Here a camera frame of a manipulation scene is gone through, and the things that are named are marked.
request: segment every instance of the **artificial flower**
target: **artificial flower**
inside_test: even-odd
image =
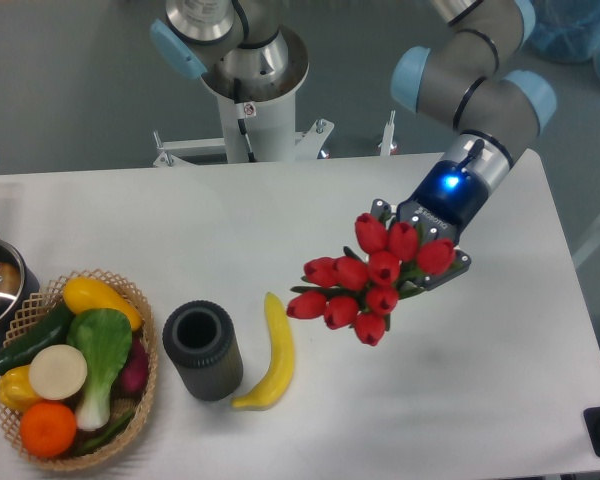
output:
[[[379,252],[387,247],[389,238],[387,229],[370,213],[363,213],[356,219],[355,232],[360,248],[368,254]]]
[[[298,295],[287,305],[287,315],[301,320],[318,318],[327,308],[327,297],[315,290]]]
[[[358,302],[349,296],[342,295],[329,300],[324,311],[324,322],[331,330],[351,325],[358,315]]]
[[[353,322],[358,339],[367,345],[376,346],[384,335],[384,318],[375,313],[361,313]]]
[[[335,261],[335,269],[338,274],[338,284],[349,290],[362,290],[369,280],[369,269],[367,264],[347,256],[340,257]]]
[[[391,285],[400,275],[400,260],[391,252],[383,250],[369,256],[369,277],[383,286]]]
[[[396,222],[389,229],[387,250],[398,260],[410,262],[418,253],[418,232],[407,222]]]
[[[393,287],[376,286],[370,288],[365,296],[367,306],[373,313],[378,315],[388,315],[398,304],[400,295]]]
[[[331,288],[338,283],[338,273],[334,268],[335,258],[320,257],[304,264],[304,274],[311,283]]]
[[[440,275],[447,271],[455,258],[453,242],[448,238],[442,238],[425,243],[416,256],[416,263],[423,272],[429,275]]]

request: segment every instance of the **yellow banana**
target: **yellow banana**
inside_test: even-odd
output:
[[[271,363],[262,380],[241,397],[231,400],[237,410],[266,410],[284,394],[295,368],[295,352],[284,305],[273,293],[264,297],[264,313],[271,339]]]

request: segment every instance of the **toy vegetable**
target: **toy vegetable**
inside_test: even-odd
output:
[[[140,395],[149,378],[149,356],[140,339],[133,337],[127,363],[120,372],[120,387],[129,395]]]
[[[47,400],[64,400],[77,393],[87,378],[87,362],[69,345],[52,345],[31,362],[29,382]]]
[[[0,377],[0,403],[5,407],[24,413],[42,400],[29,383],[29,365],[13,368]]]
[[[22,415],[20,438],[31,455],[50,458],[69,449],[76,436],[76,419],[69,407],[40,402]]]
[[[0,351],[0,375],[28,365],[42,349],[63,343],[75,315],[64,302],[58,303],[31,329]]]
[[[67,341],[87,361],[87,380],[76,408],[78,428],[93,431],[109,420],[111,385],[127,361],[131,327],[127,317],[110,308],[87,310],[74,320]]]
[[[94,308],[112,308],[122,312],[134,332],[142,327],[138,310],[102,280],[76,277],[67,282],[62,292],[69,309],[79,315]]]

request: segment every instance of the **wicker basket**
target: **wicker basket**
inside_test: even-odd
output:
[[[116,387],[111,391],[111,418],[116,419],[124,412],[135,408],[135,415],[124,431],[120,432],[108,444],[100,447],[95,452],[81,457],[60,456],[53,459],[38,458],[30,455],[22,446],[20,440],[19,412],[0,404],[0,422],[4,430],[4,437],[11,443],[11,446],[18,450],[20,456],[27,461],[38,465],[45,470],[72,471],[92,467],[110,458],[112,455],[125,448],[140,432],[144,426],[149,410],[153,403],[153,394],[156,385],[156,374],[158,369],[157,339],[153,323],[151,307],[147,299],[135,284],[129,282],[126,278],[110,272],[95,270],[84,272],[72,272],[69,276],[60,277],[58,280],[49,282],[46,290],[41,293],[34,293],[28,300],[22,304],[22,308],[16,312],[14,320],[11,321],[9,332],[4,345],[8,345],[13,340],[23,335],[31,326],[37,323],[51,308],[62,298],[62,289],[67,281],[74,277],[91,277],[103,280],[114,290],[120,293],[132,305],[134,305],[144,320],[142,327],[142,343],[149,355],[149,379],[147,386],[140,397],[125,396],[124,393]],[[78,431],[76,441],[82,441],[93,433]]]

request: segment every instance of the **black cylinder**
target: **black cylinder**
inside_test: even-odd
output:
[[[189,393],[220,400],[242,381],[242,357],[229,314],[197,300],[176,309],[162,330],[162,343]]]

